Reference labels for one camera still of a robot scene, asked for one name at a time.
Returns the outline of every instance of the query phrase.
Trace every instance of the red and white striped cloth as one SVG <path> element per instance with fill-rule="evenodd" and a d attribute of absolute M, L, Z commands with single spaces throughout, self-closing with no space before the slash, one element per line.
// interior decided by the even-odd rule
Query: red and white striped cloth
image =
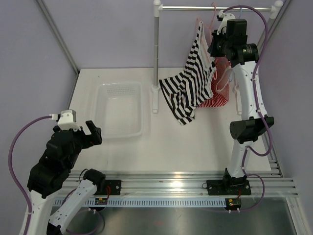
<path fill-rule="evenodd" d="M 212 79 L 211 89 L 213 97 L 201 103 L 198 107 L 221 107 L 229 101 L 229 81 L 227 74 L 224 74 L 230 66 L 225 57 L 215 58 L 217 78 Z"/>

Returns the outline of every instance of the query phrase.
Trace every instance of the white plastic basket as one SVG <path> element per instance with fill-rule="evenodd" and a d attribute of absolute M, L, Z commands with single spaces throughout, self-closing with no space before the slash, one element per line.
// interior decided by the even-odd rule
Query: white plastic basket
<path fill-rule="evenodd" d="M 103 138 L 126 138 L 142 133 L 142 92 L 139 82 L 98 87 L 94 122 Z"/>

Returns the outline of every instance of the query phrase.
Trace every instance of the perforated metal strip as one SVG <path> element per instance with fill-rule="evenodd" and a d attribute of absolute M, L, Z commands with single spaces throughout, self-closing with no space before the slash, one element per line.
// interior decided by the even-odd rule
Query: perforated metal strip
<path fill-rule="evenodd" d="M 61 206 L 64 198 L 58 197 L 54 206 Z M 224 198 L 110 198 L 106 206 L 96 205 L 90 198 L 83 207 L 226 207 Z"/>

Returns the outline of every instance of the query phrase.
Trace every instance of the black and white striped garment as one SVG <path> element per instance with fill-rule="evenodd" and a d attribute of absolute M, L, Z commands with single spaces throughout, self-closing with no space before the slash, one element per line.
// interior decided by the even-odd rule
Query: black and white striped garment
<path fill-rule="evenodd" d="M 211 81 L 216 67 L 207 49 L 203 22 L 199 22 L 184 70 L 176 76 L 160 80 L 167 104 L 181 125 L 192 122 L 195 119 L 194 109 L 213 97 Z"/>

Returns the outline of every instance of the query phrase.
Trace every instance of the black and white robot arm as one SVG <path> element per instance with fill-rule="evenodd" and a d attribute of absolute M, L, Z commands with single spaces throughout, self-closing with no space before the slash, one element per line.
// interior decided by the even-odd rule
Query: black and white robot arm
<path fill-rule="evenodd" d="M 234 139 L 230 164 L 218 186 L 216 182 L 207 181 L 208 188 L 213 189 L 208 190 L 208 193 L 209 195 L 238 195 L 240 190 L 242 195 L 250 195 L 250 187 L 247 187 L 248 180 L 242 169 L 244 153 L 247 146 L 252 147 L 258 137 L 266 131 L 260 114 L 268 127 L 274 124 L 274 118 L 268 117 L 263 104 L 258 69 L 253 78 L 259 54 L 255 44 L 247 44 L 246 20 L 235 19 L 233 14 L 223 11 L 219 12 L 218 20 L 222 22 L 220 27 L 212 33 L 213 39 L 208 52 L 212 57 L 225 56 L 231 62 L 239 84 L 242 120 L 233 121 L 230 124 L 230 133 Z M 247 152 L 245 163 L 248 161 L 249 154 L 250 151 Z"/>
<path fill-rule="evenodd" d="M 101 129 L 92 121 L 86 121 L 91 134 L 86 135 L 76 123 L 74 110 L 51 115 L 58 125 L 46 144 L 39 162 L 31 169 L 27 187 L 30 191 L 32 214 L 27 235 L 62 235 L 72 218 L 90 196 L 105 191 L 105 175 L 90 169 L 83 177 L 73 195 L 53 214 L 52 206 L 74 167 L 82 149 L 102 143 Z M 24 234 L 28 213 L 26 212 L 20 235 Z"/>

